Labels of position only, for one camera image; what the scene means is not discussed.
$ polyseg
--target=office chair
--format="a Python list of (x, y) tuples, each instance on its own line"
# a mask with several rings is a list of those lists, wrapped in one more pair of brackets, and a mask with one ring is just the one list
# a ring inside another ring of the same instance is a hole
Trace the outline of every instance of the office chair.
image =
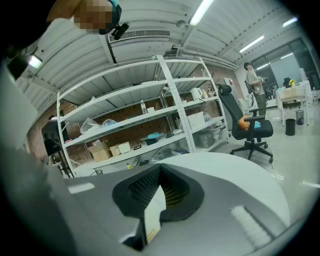
[[(233, 155), (238, 151), (250, 150), (248, 157), (248, 160), (250, 160), (252, 153), (254, 151), (259, 151), (269, 156), (269, 163), (272, 163), (274, 161), (273, 154), (265, 150), (268, 147), (268, 144), (267, 142), (261, 142), (261, 138), (271, 137), (274, 134), (274, 129), (270, 121), (265, 120), (264, 115), (257, 116), (257, 111), (262, 110), (262, 108), (256, 108), (249, 111), (250, 113), (253, 113), (253, 116), (244, 119), (245, 122), (250, 122), (249, 130), (241, 130), (238, 128), (238, 121), (243, 117), (243, 113), (234, 96), (230, 93), (230, 86), (225, 84), (217, 84), (216, 86), (218, 87), (219, 97), (222, 103), (228, 109), (232, 117), (232, 136), (236, 140), (246, 139), (243, 147), (232, 150), (230, 154)], [(259, 121), (261, 123), (260, 128), (255, 129), (255, 121)]]

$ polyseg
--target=plastic bag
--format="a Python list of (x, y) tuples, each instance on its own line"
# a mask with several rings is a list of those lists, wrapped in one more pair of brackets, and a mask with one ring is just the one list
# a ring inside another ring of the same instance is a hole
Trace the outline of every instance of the plastic bag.
[(91, 118), (87, 118), (80, 128), (80, 132), (81, 134), (86, 134), (87, 132), (99, 129), (100, 127), (101, 125), (99, 125), (96, 121), (92, 120)]
[(110, 125), (114, 125), (116, 124), (117, 122), (112, 120), (112, 119), (107, 119), (103, 122), (102, 124), (102, 127), (106, 127), (106, 126), (110, 126)]

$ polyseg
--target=desk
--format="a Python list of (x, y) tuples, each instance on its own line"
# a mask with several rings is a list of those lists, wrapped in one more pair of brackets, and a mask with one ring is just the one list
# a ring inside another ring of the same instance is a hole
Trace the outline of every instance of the desk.
[(286, 197), (276, 180), (262, 167), (247, 159), (225, 153), (190, 153), (159, 161), (188, 168), (229, 181), (270, 208), (285, 225), (290, 225)]
[(303, 103), (303, 101), (306, 102), (306, 124), (309, 125), (308, 103), (312, 103), (312, 92), (308, 80), (300, 82), (299, 85), (296, 85), (295, 87), (276, 91), (276, 102), (278, 109), (281, 112), (282, 126), (285, 126), (285, 112), (283, 102), (291, 102), (296, 100), (301, 100), (301, 103)]

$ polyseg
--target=ceiling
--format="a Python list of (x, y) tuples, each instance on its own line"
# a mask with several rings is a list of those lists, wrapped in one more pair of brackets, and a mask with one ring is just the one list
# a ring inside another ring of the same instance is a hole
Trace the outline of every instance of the ceiling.
[[(190, 26), (188, 21), (201, 2), (119, 0), (120, 23), (129, 23), (128, 31), (168, 30), (170, 38), (165, 39), (162, 49), (158, 50), (157, 41), (163, 38), (145, 37), (111, 49), (117, 55), (125, 52), (131, 62), (146, 58), (146, 52), (175, 55), (179, 49), (179, 55), (185, 58), (200, 56), (208, 64), (236, 69), (237, 65), (301, 36), (298, 22), (282, 27), (293, 15), (276, 0), (215, 0), (199, 25)], [(185, 24), (178, 27), (178, 21)], [(242, 54), (239, 52), (262, 35), (264, 39), (259, 43)], [(55, 20), (49, 26), (35, 54), (42, 59), (41, 66), (38, 69), (28, 66), (16, 84), (40, 114), (55, 101), (57, 91), (65, 91), (97, 73), (123, 64), (114, 63), (106, 37), (86, 34), (65, 19)]]

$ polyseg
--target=cardboard box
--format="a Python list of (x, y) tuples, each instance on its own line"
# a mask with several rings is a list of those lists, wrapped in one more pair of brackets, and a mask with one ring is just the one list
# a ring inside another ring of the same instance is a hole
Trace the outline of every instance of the cardboard box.
[(106, 141), (98, 143), (95, 146), (88, 147), (88, 150), (91, 152), (96, 162), (108, 160), (111, 157), (109, 153), (109, 147)]

